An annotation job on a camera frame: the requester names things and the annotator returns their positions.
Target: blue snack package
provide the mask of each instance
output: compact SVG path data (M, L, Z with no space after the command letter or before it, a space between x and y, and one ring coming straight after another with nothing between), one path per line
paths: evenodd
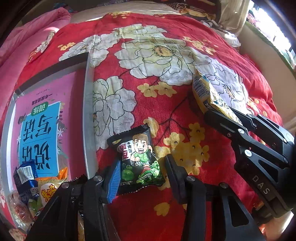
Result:
M29 199L37 200L39 197L38 182L35 180L37 177L35 160L22 163L19 168L15 168L13 173L17 191L26 205Z

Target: barcode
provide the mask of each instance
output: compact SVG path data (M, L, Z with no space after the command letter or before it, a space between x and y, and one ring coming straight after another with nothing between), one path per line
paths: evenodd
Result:
M200 98L210 94L199 78L194 79L193 88Z
M17 170L17 173L20 177L20 181L22 184L24 184L28 180L34 180L33 172L31 166L27 167L20 167Z

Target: cartoon boy's hair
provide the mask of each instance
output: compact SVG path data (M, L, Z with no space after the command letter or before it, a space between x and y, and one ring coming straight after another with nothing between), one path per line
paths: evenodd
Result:
M137 134L133 136L133 142L135 142L135 139L137 140L145 140L148 143L148 136L146 134Z

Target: green shirt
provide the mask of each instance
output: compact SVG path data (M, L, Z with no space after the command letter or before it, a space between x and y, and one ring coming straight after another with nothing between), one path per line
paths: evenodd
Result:
M147 152L148 152L148 149L147 149L147 151L146 152L144 152L144 153L142 153L142 154L139 154L139 153L137 153L136 151L132 154L132 155L134 155L134 157L139 157L140 158L140 162L143 162L143 163L145 163L145 162L148 162L149 161L149 159L148 159L148 155L147 155Z

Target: pink blanket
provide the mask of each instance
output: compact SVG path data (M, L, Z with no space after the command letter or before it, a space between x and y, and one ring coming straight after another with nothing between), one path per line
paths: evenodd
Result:
M14 86L32 50L46 41L50 32L57 32L70 22L64 8L47 12L24 26L15 28L0 48L0 116L6 109ZM0 123L2 134L3 119Z

